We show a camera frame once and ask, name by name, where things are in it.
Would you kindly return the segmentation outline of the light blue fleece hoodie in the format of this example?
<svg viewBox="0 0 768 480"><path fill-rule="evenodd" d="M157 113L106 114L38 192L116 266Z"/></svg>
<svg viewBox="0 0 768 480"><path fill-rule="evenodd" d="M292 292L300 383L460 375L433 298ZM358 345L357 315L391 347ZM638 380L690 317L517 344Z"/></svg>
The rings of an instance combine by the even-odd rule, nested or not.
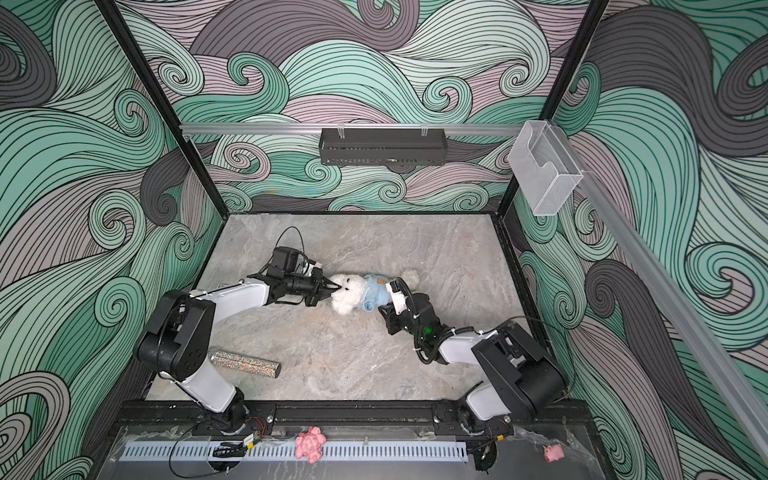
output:
<svg viewBox="0 0 768 480"><path fill-rule="evenodd" d="M364 291L361 300L361 306L364 311L371 313L381 306L391 302L391 292L388 285L391 280L387 277L368 274L363 277Z"/></svg>

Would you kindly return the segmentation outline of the white plush teddy bear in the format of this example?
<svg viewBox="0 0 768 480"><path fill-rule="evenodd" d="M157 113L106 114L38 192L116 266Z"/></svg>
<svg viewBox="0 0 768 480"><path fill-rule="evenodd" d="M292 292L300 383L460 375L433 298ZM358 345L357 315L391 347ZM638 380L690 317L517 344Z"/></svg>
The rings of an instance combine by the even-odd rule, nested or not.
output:
<svg viewBox="0 0 768 480"><path fill-rule="evenodd" d="M363 310L361 300L364 276L339 273L330 277L330 281L338 286L338 289L331 294L331 306L337 314L348 315L354 310Z"/></svg>

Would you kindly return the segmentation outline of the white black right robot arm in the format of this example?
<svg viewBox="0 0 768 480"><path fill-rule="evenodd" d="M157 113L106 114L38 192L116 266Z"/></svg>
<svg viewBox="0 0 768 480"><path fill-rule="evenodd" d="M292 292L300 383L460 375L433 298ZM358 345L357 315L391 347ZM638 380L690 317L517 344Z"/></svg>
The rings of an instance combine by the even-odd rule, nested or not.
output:
<svg viewBox="0 0 768 480"><path fill-rule="evenodd" d="M387 331L412 336L425 365L466 364L479 367L484 379L470 388L450 411L469 435L490 429L494 420L532 420L566 389L566 379L548 351L515 318L480 331L450 327L435 313L429 297L401 292L380 306Z"/></svg>

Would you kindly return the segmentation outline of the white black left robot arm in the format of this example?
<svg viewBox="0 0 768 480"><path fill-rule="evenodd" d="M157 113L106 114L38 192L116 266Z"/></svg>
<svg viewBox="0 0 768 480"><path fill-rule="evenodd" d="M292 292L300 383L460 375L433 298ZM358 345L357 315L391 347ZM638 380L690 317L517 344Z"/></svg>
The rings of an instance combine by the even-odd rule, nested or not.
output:
<svg viewBox="0 0 768 480"><path fill-rule="evenodd" d="M246 310L278 304L285 296L299 297L314 307L339 288L317 268L308 275L257 273L213 291L171 290L151 313L134 355L192 398L213 428L224 435L239 434L249 413L242 391L216 370L208 356L214 324Z"/></svg>

